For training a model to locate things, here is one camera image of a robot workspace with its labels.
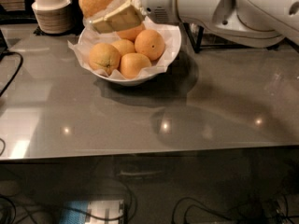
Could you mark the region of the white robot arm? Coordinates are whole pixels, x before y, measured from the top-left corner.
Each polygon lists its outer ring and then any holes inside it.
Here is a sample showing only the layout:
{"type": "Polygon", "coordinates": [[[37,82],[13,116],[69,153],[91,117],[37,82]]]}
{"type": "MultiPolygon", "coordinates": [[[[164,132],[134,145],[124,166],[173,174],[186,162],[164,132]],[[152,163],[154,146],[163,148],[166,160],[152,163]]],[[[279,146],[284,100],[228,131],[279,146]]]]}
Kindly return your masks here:
{"type": "MultiPolygon", "coordinates": [[[[90,18],[113,0],[79,0],[90,18]]],[[[283,38],[299,44],[299,0],[139,0],[156,23],[195,23],[236,43],[265,47],[283,38]]]]}

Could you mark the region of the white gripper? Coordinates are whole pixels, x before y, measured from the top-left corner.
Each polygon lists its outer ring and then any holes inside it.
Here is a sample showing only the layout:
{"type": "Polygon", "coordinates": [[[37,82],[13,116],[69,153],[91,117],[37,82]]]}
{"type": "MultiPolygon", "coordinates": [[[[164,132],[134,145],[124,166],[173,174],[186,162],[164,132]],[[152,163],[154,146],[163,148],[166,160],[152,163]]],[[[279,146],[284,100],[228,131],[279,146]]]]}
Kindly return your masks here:
{"type": "Polygon", "coordinates": [[[132,29],[145,19],[142,7],[155,23],[179,23],[177,0],[112,0],[106,9],[84,19],[83,24],[99,34],[132,29]]]}

